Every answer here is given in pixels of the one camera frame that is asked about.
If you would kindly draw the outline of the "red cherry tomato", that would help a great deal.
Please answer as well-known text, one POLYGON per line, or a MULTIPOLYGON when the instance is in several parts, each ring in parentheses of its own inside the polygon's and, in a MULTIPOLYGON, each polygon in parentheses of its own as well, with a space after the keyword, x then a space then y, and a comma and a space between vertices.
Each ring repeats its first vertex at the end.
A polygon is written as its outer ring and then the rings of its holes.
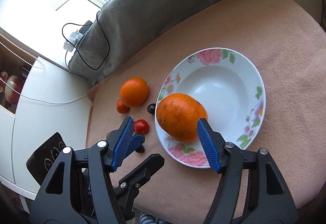
POLYGON ((149 132, 149 124, 141 119, 134 122, 134 131, 139 134, 147 134, 149 132))

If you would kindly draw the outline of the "small mandarin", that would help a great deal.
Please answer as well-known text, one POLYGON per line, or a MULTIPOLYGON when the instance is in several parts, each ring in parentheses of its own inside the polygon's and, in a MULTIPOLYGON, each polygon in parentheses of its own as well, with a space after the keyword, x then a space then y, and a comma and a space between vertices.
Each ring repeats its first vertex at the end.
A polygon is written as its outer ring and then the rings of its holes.
POLYGON ((129 107, 124 105, 121 100, 116 102, 116 110, 119 114, 126 114, 129 111, 129 107))

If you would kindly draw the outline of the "dark cherry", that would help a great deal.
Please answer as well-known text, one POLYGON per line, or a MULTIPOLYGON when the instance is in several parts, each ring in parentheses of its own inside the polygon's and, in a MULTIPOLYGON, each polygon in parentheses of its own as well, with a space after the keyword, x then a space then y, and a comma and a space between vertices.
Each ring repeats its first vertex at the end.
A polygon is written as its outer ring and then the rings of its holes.
POLYGON ((147 106, 147 111, 151 115, 155 115, 156 104, 150 104, 147 106))

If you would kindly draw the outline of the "speckled orange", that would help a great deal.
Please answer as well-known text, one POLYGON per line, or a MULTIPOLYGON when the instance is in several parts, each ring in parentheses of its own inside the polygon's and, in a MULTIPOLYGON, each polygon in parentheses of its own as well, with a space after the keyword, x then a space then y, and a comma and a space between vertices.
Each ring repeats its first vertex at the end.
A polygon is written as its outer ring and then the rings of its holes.
POLYGON ((156 106, 156 119, 160 127, 181 143, 198 140, 197 122, 208 119, 204 106, 189 95, 174 93, 156 106))

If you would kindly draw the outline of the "smooth large orange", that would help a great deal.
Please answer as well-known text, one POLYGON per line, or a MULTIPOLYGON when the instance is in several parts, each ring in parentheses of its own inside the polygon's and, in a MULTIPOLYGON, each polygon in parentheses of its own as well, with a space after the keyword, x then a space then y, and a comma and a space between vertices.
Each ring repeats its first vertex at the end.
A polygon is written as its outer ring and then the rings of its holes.
POLYGON ((149 91, 149 85, 144 79, 131 78, 121 86, 119 97, 124 105, 135 108, 146 101, 149 91))

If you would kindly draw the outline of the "floral white plate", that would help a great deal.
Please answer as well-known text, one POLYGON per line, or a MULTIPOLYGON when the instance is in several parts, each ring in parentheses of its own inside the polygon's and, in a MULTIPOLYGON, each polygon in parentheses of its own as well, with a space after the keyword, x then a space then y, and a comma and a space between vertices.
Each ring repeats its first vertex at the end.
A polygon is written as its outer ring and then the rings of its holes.
POLYGON ((262 77, 247 57, 231 49, 207 48, 179 62, 160 88, 156 102, 174 93, 200 102, 212 129, 243 150, 252 144, 264 120, 262 77))

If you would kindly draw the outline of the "white power strip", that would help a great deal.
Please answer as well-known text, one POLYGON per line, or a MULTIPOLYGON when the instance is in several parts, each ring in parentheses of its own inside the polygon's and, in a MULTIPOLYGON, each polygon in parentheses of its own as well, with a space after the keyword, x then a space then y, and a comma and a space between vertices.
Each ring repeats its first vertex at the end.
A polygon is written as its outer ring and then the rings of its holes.
POLYGON ((72 52, 82 36, 83 34, 81 34, 79 31, 72 32, 70 36, 65 40, 64 49, 66 51, 72 52))

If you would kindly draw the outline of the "red white vase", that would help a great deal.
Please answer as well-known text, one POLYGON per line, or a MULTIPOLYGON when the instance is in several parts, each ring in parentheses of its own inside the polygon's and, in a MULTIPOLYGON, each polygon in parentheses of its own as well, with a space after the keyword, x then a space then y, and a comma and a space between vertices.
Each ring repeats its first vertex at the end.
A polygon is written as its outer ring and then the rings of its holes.
POLYGON ((4 91, 6 101, 10 104, 17 104, 22 88, 22 81, 17 76, 11 75, 6 82, 6 88, 4 91))

